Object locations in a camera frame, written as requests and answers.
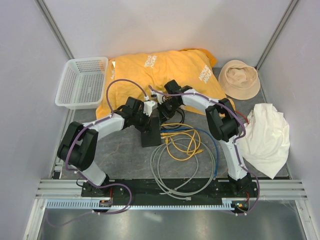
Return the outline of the black network switch box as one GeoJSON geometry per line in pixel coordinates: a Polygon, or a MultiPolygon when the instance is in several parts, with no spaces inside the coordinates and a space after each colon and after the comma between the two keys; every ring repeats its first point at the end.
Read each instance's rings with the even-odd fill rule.
{"type": "Polygon", "coordinates": [[[162,144],[159,117],[152,117],[147,129],[141,133],[141,146],[143,148],[156,147],[162,144]]]}

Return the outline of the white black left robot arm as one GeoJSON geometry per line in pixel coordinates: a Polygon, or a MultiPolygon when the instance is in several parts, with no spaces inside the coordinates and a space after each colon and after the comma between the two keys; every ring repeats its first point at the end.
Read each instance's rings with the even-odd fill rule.
{"type": "Polygon", "coordinates": [[[92,184],[92,191],[99,197],[110,191],[109,176],[95,163],[97,142],[114,133],[134,126],[141,132],[143,148],[161,144],[160,120],[153,117],[158,104],[129,97],[124,105],[108,115],[89,123],[73,121],[69,124],[57,150],[57,157],[77,170],[92,184]]]}

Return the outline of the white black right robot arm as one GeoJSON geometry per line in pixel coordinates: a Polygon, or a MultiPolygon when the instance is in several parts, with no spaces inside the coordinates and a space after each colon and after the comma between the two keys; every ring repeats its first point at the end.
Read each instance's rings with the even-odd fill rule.
{"type": "Polygon", "coordinates": [[[252,177],[238,147],[238,140],[246,134],[245,126],[231,102],[227,98],[210,98],[188,85],[181,87],[175,80],[169,81],[165,89],[166,93],[151,89],[152,94],[159,98],[158,106],[164,115],[168,116],[169,112],[182,105],[205,114],[209,131],[220,143],[227,162],[229,191],[235,197],[242,196],[252,183],[252,177]]]}

